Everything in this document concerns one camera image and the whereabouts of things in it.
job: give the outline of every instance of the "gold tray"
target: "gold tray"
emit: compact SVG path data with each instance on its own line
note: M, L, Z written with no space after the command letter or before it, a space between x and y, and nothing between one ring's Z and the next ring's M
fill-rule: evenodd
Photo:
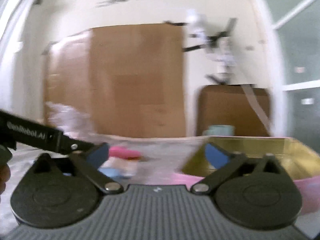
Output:
M211 142L228 152L245 153L253 158L272 153L294 180L320 175L320 156L293 138L210 137L208 143ZM205 177L214 171L205 158L204 146L183 166L184 174Z

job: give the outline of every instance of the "white wall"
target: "white wall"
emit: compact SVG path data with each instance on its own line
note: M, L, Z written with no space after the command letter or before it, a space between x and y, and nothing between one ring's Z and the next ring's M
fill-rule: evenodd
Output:
M30 86L31 106L27 116L32 119L42 117L42 72L43 58L40 54L49 41L57 41L65 36L87 28L143 23L161 23L165 20L183 22L189 8L195 8L207 16L211 25L211 35L223 30L230 17L237 17L238 23L233 33L236 59L246 73L238 74L234 82L255 83L268 88L269 78L266 68L266 39L259 29L257 17L250 0L130 0L108 7L96 8L96 3L105 0L45 0L41 5L45 11L42 22L29 29L33 37L33 66L35 76ZM195 45L186 38L186 46ZM216 71L216 63L208 60L203 51L185 53L185 102L188 135L195 132L196 98L199 90L210 84L204 77Z

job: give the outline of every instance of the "gray gripper base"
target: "gray gripper base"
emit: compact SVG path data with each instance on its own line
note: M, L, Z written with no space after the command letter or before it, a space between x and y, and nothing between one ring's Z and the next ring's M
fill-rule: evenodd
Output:
M294 227L255 231L224 218L207 196L183 185L131 185L104 197L84 220L59 229L20 225L5 240L307 240Z

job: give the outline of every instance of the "cardboard panel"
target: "cardboard panel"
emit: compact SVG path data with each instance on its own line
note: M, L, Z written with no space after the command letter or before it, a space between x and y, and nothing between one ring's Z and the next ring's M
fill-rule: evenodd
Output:
M254 88L253 91L269 116L266 90ZM209 85L202 89L198 102L197 135L210 125L219 124L233 125L235 136L269 136L240 86Z
M52 46L45 101L89 113L98 133L184 137L182 28L122 25L90 34Z

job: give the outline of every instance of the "silver bolt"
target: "silver bolt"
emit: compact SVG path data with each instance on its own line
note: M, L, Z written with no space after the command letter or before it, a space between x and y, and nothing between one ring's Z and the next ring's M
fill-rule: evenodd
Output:
M107 191L117 191L121 189L121 185L117 182L109 182L104 187Z
M77 148L78 148L78 145L77 145L77 144L71 145L71 149L72 149L72 150L76 150Z
M206 192L209 190L209 186L207 184L199 183L193 186L193 190L195 192Z

